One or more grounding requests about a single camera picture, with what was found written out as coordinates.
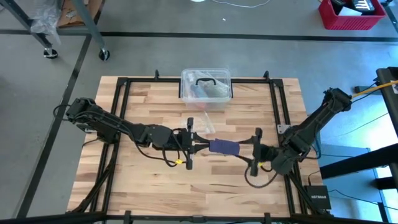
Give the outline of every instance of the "purple object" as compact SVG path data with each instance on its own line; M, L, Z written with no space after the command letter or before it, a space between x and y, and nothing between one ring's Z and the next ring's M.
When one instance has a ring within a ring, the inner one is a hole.
M211 140L209 151L218 152L225 155L239 155L240 146L237 142L227 141L227 140Z

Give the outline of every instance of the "red crate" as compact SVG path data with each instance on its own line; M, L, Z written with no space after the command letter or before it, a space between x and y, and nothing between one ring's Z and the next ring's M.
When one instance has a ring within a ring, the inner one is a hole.
M369 30L386 16L386 12L379 0L371 0L376 10L372 16L338 16L333 10L330 0L323 0L318 10L321 14L323 25L331 30Z

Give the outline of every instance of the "caster wheel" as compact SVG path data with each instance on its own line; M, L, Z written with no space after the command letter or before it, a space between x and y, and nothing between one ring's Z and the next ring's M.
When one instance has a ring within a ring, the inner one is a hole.
M52 50L52 54L49 54L46 50L44 50L43 55L48 59L55 59L58 57L58 52L56 50Z
M99 56L99 59L106 62L109 59L109 57L111 56L111 53L108 50L105 50L105 51L100 50L98 56Z

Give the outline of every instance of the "concrete floor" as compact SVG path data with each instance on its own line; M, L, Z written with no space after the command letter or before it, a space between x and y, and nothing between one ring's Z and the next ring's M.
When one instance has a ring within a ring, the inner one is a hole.
M31 10L30 1L18 1ZM323 28L319 2L271 0L255 9L211 1L136 0L106 2L98 27L101 31L207 32L230 34L324 35L397 37L385 18L369 31ZM398 7L392 6L398 15ZM22 29L7 11L0 12L0 29ZM0 35L0 219L16 214L37 156L57 106L72 74L84 37L61 37L60 58L42 57L42 47L28 35ZM398 45L362 42L307 42L281 40L177 39L106 37L111 58L98 58L91 41L71 101L95 97L103 75L179 75L186 68L223 67L234 77L260 77L269 70L273 78L299 78L308 113L319 107L323 91L339 87L352 93L356 85L370 85L376 69L397 66ZM381 96L357 102L339 114L322 131L323 143L377 149L397 142L385 116L358 131L334 138L386 112ZM63 213L72 189L84 134L63 123L40 181L29 216ZM338 217L380 220L376 207L334 198Z

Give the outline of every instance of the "wooden tabletop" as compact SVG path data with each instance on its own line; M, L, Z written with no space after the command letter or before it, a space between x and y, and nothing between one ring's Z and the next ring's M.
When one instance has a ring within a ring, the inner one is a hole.
M111 110L117 79L102 77L99 84L95 101L106 111ZM283 81L291 122L299 124L307 117L299 81L294 78ZM261 142L276 146L278 141L269 86L234 84L233 91L234 98L224 111L207 112L216 133L201 136L240 141L254 135L258 127L263 130ZM119 96L116 114L120 113L123 92ZM278 94L277 98L283 120ZM204 130L204 112L186 108L178 98L178 83L132 83L125 117L128 121L184 128L188 117L194 117L197 131ZM95 134L88 134L85 141L95 138ZM102 146L102 142L96 141L83 148L68 210L75 208L94 185ZM161 152L153 148L142 150L150 156L162 157ZM240 155L252 157L251 153L252 146L241 146ZM175 160L177 153L168 152L167 157ZM269 212L272 217L289 217L283 177L279 175L263 189L252 188L243 176L247 165L233 156L204 149L194 156L193 170L186 170L185 165L169 168L163 161L141 155L133 142L123 135L116 163L108 214L123 215L125 210L131 210L135 215L262 217L264 212ZM307 159L300 163L303 184L307 184L309 174L318 170L317 161ZM249 180L260 185L273 175L274 171L265 173L260 170L258 177L249 177ZM322 184L319 173L311 175L311 181ZM299 212L297 191L292 186L295 209ZM98 208L101 208L103 191L104 187Z

